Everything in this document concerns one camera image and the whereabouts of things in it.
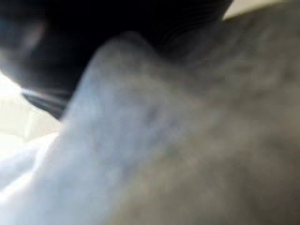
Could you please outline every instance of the gray fur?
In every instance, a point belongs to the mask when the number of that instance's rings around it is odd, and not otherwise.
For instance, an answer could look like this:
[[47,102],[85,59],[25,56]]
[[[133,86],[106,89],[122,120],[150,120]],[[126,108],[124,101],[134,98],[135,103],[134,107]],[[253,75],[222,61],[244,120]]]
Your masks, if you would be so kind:
[[298,21],[297,2],[258,10],[172,60],[132,34],[106,43],[0,223],[298,225]]

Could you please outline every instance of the cat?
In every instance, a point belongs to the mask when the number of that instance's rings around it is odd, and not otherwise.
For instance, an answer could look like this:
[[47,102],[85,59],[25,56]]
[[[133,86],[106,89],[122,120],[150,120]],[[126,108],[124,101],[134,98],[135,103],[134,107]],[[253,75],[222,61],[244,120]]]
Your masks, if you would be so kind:
[[168,56],[136,32],[107,41],[0,223],[298,225],[299,20],[296,1],[266,7]]

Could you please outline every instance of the light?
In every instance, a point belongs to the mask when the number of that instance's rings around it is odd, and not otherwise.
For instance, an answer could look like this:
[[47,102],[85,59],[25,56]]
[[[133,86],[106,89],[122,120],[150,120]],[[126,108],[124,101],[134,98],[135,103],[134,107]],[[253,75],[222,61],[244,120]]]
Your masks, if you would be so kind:
[[0,71],[0,97],[15,96],[21,94],[21,88]]

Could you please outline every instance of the blurry animal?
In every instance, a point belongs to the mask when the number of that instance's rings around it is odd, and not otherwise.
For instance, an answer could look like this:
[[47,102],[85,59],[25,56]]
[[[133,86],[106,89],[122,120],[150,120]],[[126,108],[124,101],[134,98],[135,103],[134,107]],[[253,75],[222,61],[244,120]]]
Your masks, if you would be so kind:
[[107,41],[0,223],[298,225],[299,20],[297,2],[259,9],[169,56],[134,32]]

